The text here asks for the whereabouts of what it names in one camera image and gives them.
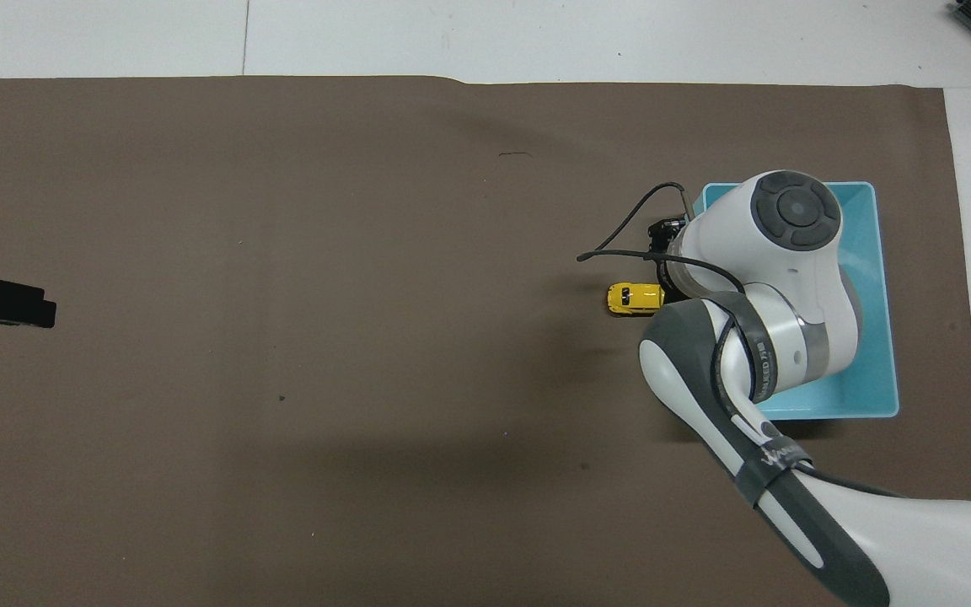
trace brown tablecloth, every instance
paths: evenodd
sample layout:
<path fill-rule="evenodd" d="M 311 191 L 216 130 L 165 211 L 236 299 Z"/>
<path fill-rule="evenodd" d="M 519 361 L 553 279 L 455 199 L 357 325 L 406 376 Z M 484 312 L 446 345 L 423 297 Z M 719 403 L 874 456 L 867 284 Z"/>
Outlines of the brown tablecloth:
<path fill-rule="evenodd" d="M 875 185 L 901 389 L 786 431 L 971 499 L 939 89 L 0 81 L 0 604 L 835 604 L 574 261 L 767 169 Z"/>

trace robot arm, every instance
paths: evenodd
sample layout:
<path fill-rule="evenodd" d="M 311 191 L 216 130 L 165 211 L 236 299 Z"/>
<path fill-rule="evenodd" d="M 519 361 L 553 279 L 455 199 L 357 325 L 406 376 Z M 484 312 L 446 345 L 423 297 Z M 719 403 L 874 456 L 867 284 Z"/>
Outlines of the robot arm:
<path fill-rule="evenodd" d="M 753 177 L 670 253 L 695 299 L 664 306 L 639 346 L 655 396 L 693 429 L 798 560 L 847 604 L 971 604 L 971 502 L 916 500 L 833 479 L 755 403 L 847 366 L 860 315 L 837 266 L 839 203 L 793 172 Z"/>

